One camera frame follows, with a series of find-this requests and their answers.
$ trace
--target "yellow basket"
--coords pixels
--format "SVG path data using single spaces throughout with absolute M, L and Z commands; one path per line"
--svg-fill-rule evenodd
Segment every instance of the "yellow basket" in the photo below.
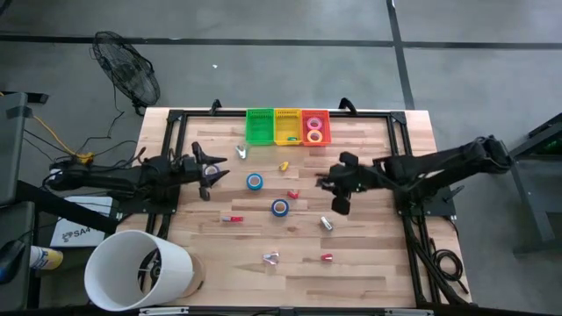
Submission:
M 302 142 L 300 109 L 275 109 L 275 143 L 279 146 L 299 145 Z

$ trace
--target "wooden table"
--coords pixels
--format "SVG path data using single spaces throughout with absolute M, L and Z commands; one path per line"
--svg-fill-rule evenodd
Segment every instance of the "wooden table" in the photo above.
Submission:
M 168 110 L 147 109 L 137 152 L 146 147 L 145 156 L 160 154 Z M 435 152 L 428 112 L 406 114 L 414 154 Z M 210 190 L 210 202 L 199 199 L 197 184 L 182 186 L 169 241 L 199 255 L 207 276 L 198 293 L 171 304 L 415 306 L 404 229 L 394 210 L 393 194 L 389 190 L 355 194 L 345 217 L 330 210 L 331 193 L 314 187 L 314 175 L 327 172 L 342 151 L 358 155 L 362 163 L 390 155 L 386 123 L 380 118 L 332 118 L 330 123 L 332 144 L 328 147 L 251 147 L 243 161 L 234 146 L 244 142 L 245 118 L 189 118 L 184 154 L 191 153 L 188 150 L 196 140 L 207 154 L 228 158 L 220 167 L 230 169 L 230 174 Z M 285 161 L 290 166 L 283 173 L 277 166 Z M 263 176 L 260 191 L 246 187 L 251 172 Z M 288 190 L 300 190 L 299 199 L 289 201 L 287 217 L 272 216 L 272 201 L 289 200 Z M 243 216 L 244 221 L 223 223 L 221 215 Z M 319 225 L 321 216 L 332 220 L 331 233 Z M 144 230 L 146 220 L 146 215 L 134 215 L 119 230 Z M 450 249 L 460 257 L 450 223 L 428 218 L 428 230 L 437 248 Z M 277 267 L 262 260 L 263 254 L 272 251 L 279 252 Z M 326 253 L 334 255 L 332 263 L 321 261 Z M 430 298 L 425 269 L 420 272 L 424 293 Z M 470 300 L 457 284 L 451 285 Z

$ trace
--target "gray floor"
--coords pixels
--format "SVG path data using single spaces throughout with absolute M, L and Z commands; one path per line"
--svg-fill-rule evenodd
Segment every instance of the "gray floor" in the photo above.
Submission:
M 562 2 L 549 0 L 395 0 L 404 40 L 562 41 Z M 0 32 L 91 36 L 229 39 L 391 40 L 383 0 L 17 0 L 0 17 Z M 88 45 L 0 42 L 0 89 L 51 95 L 35 106 L 71 147 L 102 135 L 115 115 L 112 86 Z M 160 106 L 334 107 L 349 97 L 364 109 L 404 109 L 393 48 L 137 46 L 155 65 Z M 562 51 L 407 49 L 416 109 L 428 110 L 439 148 L 495 134 L 509 147 L 560 112 Z M 112 140 L 138 136 L 141 119 L 118 93 L 126 115 Z M 27 128 L 44 137 L 34 122 Z M 59 153 L 46 147 L 53 157 Z M 113 163 L 132 147 L 100 157 Z M 48 160 L 25 145 L 20 177 L 40 184 Z M 533 241 L 510 174 L 474 176 L 456 198 L 465 270 L 476 303 L 560 313 L 559 256 L 513 257 Z M 83 303 L 80 270 L 44 287 L 44 305 Z

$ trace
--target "electric fan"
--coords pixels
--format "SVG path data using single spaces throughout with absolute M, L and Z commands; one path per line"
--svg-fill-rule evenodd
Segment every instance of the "electric fan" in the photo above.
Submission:
M 99 66 L 123 94 L 133 101 L 134 111 L 156 104 L 160 86 L 152 62 L 114 32 L 97 32 L 92 50 Z

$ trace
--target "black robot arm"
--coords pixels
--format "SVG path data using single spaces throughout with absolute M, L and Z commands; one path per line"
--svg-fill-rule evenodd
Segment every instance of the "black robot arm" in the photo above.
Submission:
M 327 175 L 318 175 L 317 186 L 335 195 L 332 210 L 347 215 L 351 193 L 395 190 L 400 195 L 397 207 L 409 208 L 468 176 L 506 173 L 512 159 L 503 143 L 491 135 L 433 154 L 373 159 L 371 166 L 359 164 L 357 156 L 348 152 L 340 154 L 340 162 Z
M 136 201 L 158 205 L 170 200 L 173 188 L 185 183 L 199 182 L 199 195 L 205 201 L 210 196 L 207 188 L 211 188 L 229 171 L 222 170 L 213 174 L 206 174 L 205 166 L 225 162 L 226 158 L 207 156 L 197 142 L 191 144 L 193 156 L 183 155 L 174 157 L 170 152 L 146 158 L 141 161 L 143 148 L 130 161 L 119 166 L 101 167 L 92 164 L 81 164 L 71 159 L 51 165 L 52 175 L 45 181 L 53 190 L 75 190 L 81 187 L 108 189 L 108 195 L 119 202 Z M 134 160 L 139 165 L 125 168 Z M 127 212 L 126 205 L 121 208 Z

